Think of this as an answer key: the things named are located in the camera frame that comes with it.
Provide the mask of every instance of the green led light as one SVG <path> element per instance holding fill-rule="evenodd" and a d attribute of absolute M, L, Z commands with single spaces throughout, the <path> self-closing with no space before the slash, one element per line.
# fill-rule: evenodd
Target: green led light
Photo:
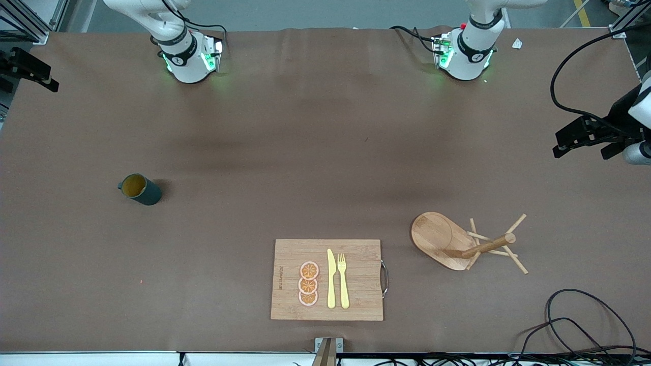
<path fill-rule="evenodd" d="M 165 60 L 165 64 L 167 65 L 167 71 L 172 72 L 172 67 L 169 66 L 169 61 L 167 60 L 165 54 L 163 54 L 163 60 Z"/>
<path fill-rule="evenodd" d="M 215 70 L 215 57 L 212 57 L 210 54 L 203 54 L 201 53 L 201 59 L 204 61 L 204 64 L 206 64 L 206 68 L 208 71 Z"/>
<path fill-rule="evenodd" d="M 490 62 L 490 57 L 493 55 L 493 51 L 490 51 L 488 56 L 486 56 L 486 63 L 484 64 L 484 68 L 488 67 L 488 63 Z"/>
<path fill-rule="evenodd" d="M 452 56 L 454 56 L 454 50 L 452 47 L 448 48 L 447 52 L 441 56 L 441 62 L 439 65 L 442 68 L 446 68 L 450 65 L 450 60 L 452 59 Z"/>

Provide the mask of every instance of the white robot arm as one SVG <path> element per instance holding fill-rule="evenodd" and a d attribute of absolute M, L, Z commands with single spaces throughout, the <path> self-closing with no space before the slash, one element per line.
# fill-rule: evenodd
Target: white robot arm
<path fill-rule="evenodd" d="M 633 106 L 628 110 L 628 114 L 640 122 L 643 126 L 643 131 L 647 133 L 644 135 L 644 141 L 634 143 L 627 146 L 622 155 L 624 161 L 629 164 L 635 165 L 651 165 L 651 134 L 648 133 L 651 129 L 651 73 L 647 72 L 645 80 L 643 80 L 640 87 L 640 93 L 637 95 Z"/>
<path fill-rule="evenodd" d="M 434 46 L 438 67 L 460 80 L 477 78 L 488 67 L 497 37 L 505 26 L 502 8 L 534 8 L 547 0 L 465 0 L 470 19 L 464 29 L 441 35 Z"/>
<path fill-rule="evenodd" d="M 183 10 L 190 0 L 104 0 L 111 9 L 137 21 L 163 50 L 167 68 L 183 83 L 196 83 L 216 71 L 222 41 L 191 31 L 173 10 Z"/>

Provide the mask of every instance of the metal handle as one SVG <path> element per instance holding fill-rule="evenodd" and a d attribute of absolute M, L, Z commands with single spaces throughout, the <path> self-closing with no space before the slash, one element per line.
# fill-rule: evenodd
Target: metal handle
<path fill-rule="evenodd" d="M 380 259 L 380 266 L 381 269 L 384 270 L 384 291 L 382 291 L 382 298 L 384 299 L 384 296 L 387 295 L 387 291 L 389 290 L 389 270 L 387 269 L 386 264 L 384 264 L 384 260 Z"/>

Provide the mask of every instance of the table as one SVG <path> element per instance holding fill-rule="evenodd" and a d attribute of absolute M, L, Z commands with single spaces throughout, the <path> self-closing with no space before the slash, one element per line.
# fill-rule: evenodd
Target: table
<path fill-rule="evenodd" d="M 21 83 L 1 134 L 0 349 L 298 351 L 338 336 L 349 352 L 510 352 L 564 287 L 603 298 L 648 345 L 648 168 L 551 153 L 575 115 L 549 79 L 603 32 L 505 30 L 472 82 L 395 31 L 233 33 L 224 73 L 196 85 L 148 35 L 52 34 L 33 53 L 59 92 Z M 606 114 L 638 83 L 628 57 L 621 40 L 586 49 L 559 99 Z M 162 202 L 121 196 L 134 172 Z M 427 211 L 487 236 L 528 214 L 512 249 L 531 273 L 495 255 L 440 266 L 409 239 Z M 270 320 L 276 238 L 380 239 L 385 320 Z M 628 342 L 584 298 L 553 313 Z M 562 348 L 541 333 L 527 350 Z"/>

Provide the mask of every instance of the cutting board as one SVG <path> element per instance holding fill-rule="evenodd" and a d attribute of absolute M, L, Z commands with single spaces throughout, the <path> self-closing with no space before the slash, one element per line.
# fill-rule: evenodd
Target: cutting board
<path fill-rule="evenodd" d="M 346 284 L 350 307 L 341 307 L 339 272 L 335 274 L 337 306 L 327 306 L 327 250 L 346 255 Z M 276 239 L 273 260 L 271 319 L 281 320 L 383 320 L 380 285 L 379 240 Z M 319 266 L 318 300 L 304 306 L 298 300 L 299 269 L 304 262 Z"/>

